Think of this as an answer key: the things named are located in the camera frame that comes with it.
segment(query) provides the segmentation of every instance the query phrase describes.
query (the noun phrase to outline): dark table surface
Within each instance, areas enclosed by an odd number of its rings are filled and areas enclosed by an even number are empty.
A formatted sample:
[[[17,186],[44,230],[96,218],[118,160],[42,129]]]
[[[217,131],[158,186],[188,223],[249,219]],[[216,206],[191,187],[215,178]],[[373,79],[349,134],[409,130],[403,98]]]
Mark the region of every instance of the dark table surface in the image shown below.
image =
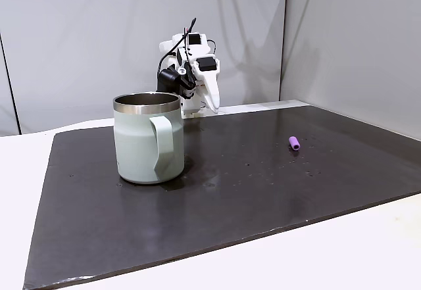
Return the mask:
[[[25,289],[140,270],[421,192],[420,142],[326,110],[184,124],[186,169],[154,186],[118,176],[112,127],[55,136]]]

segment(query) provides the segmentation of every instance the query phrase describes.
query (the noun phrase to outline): light green mug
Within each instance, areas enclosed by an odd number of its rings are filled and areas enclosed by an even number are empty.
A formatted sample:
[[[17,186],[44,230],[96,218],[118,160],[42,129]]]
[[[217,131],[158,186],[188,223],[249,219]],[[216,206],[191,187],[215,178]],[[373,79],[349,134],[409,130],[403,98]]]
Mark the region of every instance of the light green mug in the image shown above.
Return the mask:
[[[184,169],[180,97],[134,93],[114,98],[118,173],[133,183],[171,180]]]

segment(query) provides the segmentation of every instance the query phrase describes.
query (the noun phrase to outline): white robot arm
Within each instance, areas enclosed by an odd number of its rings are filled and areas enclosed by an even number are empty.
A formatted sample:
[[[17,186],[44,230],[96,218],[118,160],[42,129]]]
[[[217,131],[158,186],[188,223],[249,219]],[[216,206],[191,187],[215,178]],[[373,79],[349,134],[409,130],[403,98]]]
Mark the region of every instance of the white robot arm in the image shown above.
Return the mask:
[[[165,55],[158,69],[157,91],[182,96],[185,115],[199,112],[202,103],[217,113],[220,99],[216,80],[220,62],[210,53],[206,35],[191,33],[195,19],[184,34],[174,35],[172,40],[159,44],[161,53]],[[166,57],[169,57],[168,68],[161,71],[161,63]]]

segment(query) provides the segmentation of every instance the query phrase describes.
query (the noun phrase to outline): white wall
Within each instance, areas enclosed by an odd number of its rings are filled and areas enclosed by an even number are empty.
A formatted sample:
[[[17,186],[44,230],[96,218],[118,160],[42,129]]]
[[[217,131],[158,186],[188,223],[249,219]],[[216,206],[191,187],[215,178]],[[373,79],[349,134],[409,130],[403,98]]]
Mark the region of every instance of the white wall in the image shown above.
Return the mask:
[[[287,0],[281,99],[421,139],[421,0],[305,5]]]
[[[0,137],[18,134],[3,51],[0,46]]]
[[[277,101],[285,0],[0,0],[22,131],[112,116],[112,98],[156,90],[159,42],[217,43],[221,105]]]

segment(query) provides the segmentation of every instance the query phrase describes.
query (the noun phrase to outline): purple object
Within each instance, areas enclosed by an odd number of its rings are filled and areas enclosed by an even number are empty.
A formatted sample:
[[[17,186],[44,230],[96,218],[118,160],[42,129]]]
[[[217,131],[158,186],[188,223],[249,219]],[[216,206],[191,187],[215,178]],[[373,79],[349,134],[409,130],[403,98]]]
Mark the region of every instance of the purple object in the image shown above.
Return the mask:
[[[289,138],[289,144],[291,144],[291,148],[294,151],[298,151],[300,149],[300,143],[298,142],[296,137],[290,137]]]

